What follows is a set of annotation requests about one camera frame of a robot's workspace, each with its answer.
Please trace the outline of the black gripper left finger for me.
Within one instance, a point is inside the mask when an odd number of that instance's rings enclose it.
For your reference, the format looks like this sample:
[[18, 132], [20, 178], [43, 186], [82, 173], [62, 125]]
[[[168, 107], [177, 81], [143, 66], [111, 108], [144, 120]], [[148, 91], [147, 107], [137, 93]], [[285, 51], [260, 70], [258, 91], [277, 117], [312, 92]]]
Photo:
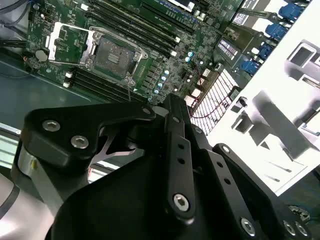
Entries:
[[194, 191], [186, 102], [169, 94], [160, 106], [140, 101], [42, 108], [29, 112], [21, 132], [21, 171], [56, 215], [84, 187], [140, 158], [163, 165], [169, 194]]

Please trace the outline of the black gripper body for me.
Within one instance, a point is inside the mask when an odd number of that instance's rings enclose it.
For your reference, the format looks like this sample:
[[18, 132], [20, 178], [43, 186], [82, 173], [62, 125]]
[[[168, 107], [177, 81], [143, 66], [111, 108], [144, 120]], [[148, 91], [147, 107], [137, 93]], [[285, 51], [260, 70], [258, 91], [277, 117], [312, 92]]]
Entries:
[[182, 191], [168, 193], [163, 164], [142, 157], [69, 197], [51, 228], [53, 240], [229, 240], [220, 204], [202, 170]]

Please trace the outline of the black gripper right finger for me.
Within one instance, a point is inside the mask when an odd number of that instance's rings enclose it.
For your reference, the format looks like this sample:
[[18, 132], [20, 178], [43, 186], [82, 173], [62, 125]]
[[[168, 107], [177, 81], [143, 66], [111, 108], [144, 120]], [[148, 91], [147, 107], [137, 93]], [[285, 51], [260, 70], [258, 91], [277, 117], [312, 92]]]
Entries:
[[303, 221], [226, 144], [211, 146], [186, 114], [193, 160], [220, 204], [218, 216], [229, 240], [311, 240]]

